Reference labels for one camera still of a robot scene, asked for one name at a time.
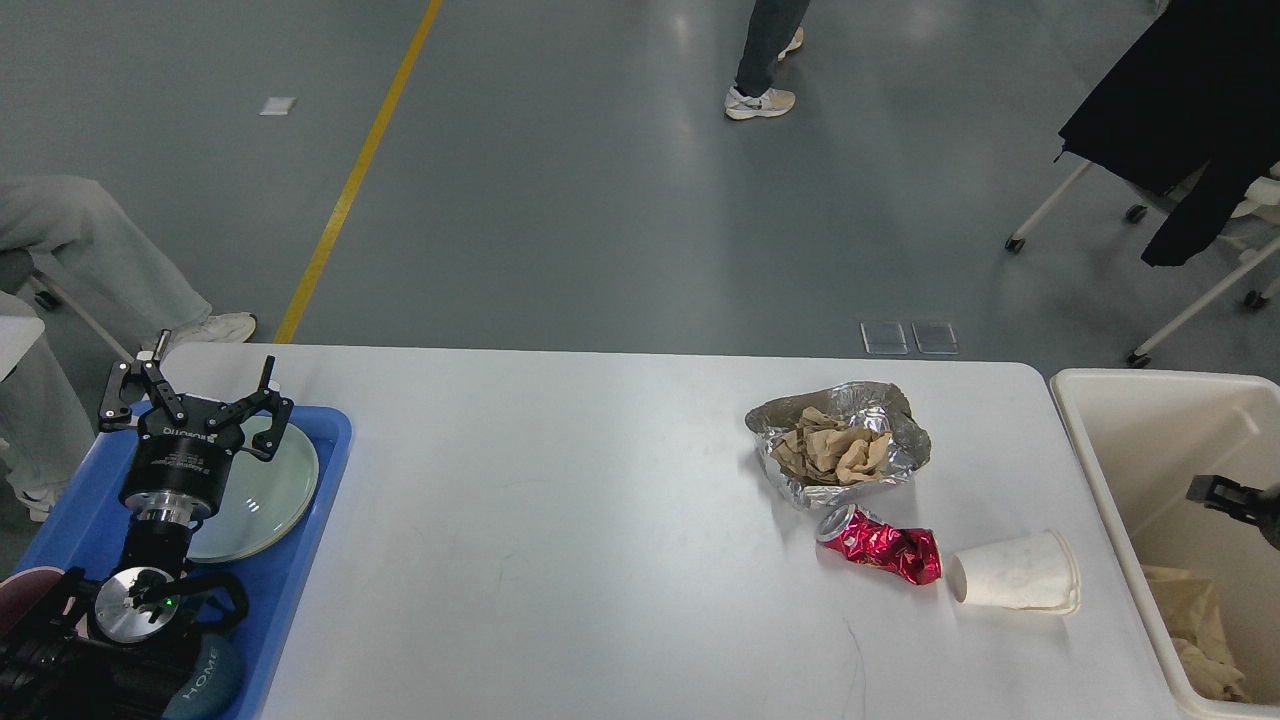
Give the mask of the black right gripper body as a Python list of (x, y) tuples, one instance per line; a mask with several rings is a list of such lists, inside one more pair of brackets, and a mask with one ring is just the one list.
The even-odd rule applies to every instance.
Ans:
[(1272, 486), (1258, 495), (1258, 529), (1275, 550), (1280, 550), (1280, 487)]

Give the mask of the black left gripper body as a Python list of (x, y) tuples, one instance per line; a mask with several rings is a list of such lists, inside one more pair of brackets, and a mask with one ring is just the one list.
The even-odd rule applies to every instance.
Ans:
[(145, 415), (137, 433), (140, 442), (120, 489), (122, 505), (140, 515), (164, 498), (180, 496), (189, 501), (193, 519), (215, 516), (244, 432), (237, 424), (211, 432), (201, 421), (186, 429), (174, 427), (165, 415)]

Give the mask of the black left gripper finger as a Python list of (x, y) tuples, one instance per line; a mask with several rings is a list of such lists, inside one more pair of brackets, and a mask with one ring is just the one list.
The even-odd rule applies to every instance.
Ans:
[[(256, 391), (232, 404), (219, 405), (205, 420), (209, 441), (229, 455), (246, 452), (259, 461), (270, 462), (279, 451), (294, 401), (273, 386), (275, 363), (275, 357), (265, 357)], [(269, 416), (268, 427), (246, 439), (243, 424), (264, 414)]]
[(161, 409), (178, 427), (186, 425), (189, 414), (160, 369), (160, 361), (169, 350), (172, 337), (172, 331), (161, 331), (151, 351), (138, 351), (132, 360), (116, 363), (110, 370), (99, 406), (99, 432), (123, 430), (131, 425), (134, 415), (125, 401), (125, 392), (129, 388), (141, 389), (152, 409)]

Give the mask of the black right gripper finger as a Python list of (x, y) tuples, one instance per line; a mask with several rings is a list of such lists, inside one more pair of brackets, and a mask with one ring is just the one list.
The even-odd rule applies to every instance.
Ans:
[(1226, 477), (1193, 477), (1187, 489), (1187, 500), (1224, 512), (1247, 525), (1260, 527), (1262, 524), (1263, 491), (1242, 486)]

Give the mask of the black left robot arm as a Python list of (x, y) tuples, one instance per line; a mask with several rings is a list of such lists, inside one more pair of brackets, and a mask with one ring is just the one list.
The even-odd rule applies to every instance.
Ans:
[(160, 368), (169, 338), (119, 363), (99, 406), (102, 433), (137, 434), (115, 568), (3, 583), (5, 719), (209, 719), (239, 692), (229, 637), (250, 594), (233, 573), (192, 573), (189, 546), (220, 511), (237, 454), (271, 461), (294, 405), (271, 386), (274, 356), (237, 401), (177, 393)]

